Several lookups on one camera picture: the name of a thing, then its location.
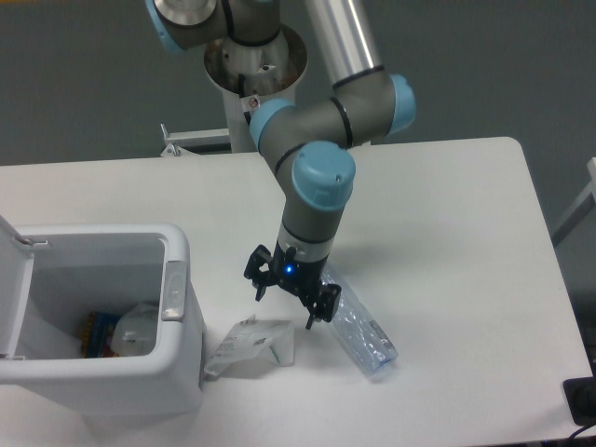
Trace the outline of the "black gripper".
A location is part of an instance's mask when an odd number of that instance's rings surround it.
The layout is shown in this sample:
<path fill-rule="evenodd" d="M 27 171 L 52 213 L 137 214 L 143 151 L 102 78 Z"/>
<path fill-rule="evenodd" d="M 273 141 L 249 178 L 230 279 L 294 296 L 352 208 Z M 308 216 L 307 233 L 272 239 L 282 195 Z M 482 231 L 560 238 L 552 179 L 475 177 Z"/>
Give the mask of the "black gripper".
<path fill-rule="evenodd" d="M 320 280 L 327 259 L 324 257 L 316 262 L 287 260 L 278 243 L 274 257 L 267 247 L 259 245 L 247 262 L 244 278 L 255 288 L 256 301 L 262 300 L 268 287 L 277 285 L 297 296 L 309 312 L 305 328 L 310 330 L 315 321 L 331 322 L 339 306 L 342 287 Z"/>

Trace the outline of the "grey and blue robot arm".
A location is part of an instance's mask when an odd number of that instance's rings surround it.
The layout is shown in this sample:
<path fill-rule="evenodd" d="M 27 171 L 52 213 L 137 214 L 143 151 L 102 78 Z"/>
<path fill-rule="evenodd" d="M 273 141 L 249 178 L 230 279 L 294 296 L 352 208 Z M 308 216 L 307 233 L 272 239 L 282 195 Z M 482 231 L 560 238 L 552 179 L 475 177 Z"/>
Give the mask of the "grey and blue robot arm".
<path fill-rule="evenodd" d="M 259 246 L 244 275 L 258 295 L 277 286 L 298 297 L 311 321 L 331 321 L 341 289 L 321 275 L 356 175 L 353 146 L 414 120 L 407 80 L 389 74 L 360 1 L 310 1 L 307 12 L 327 61 L 332 96 L 298 107 L 287 97 L 305 72 L 300 36 L 277 1 L 149 1 L 162 45 L 204 46 L 211 81 L 235 96 L 233 144 L 247 139 L 276 178 L 285 205 L 276 246 Z"/>

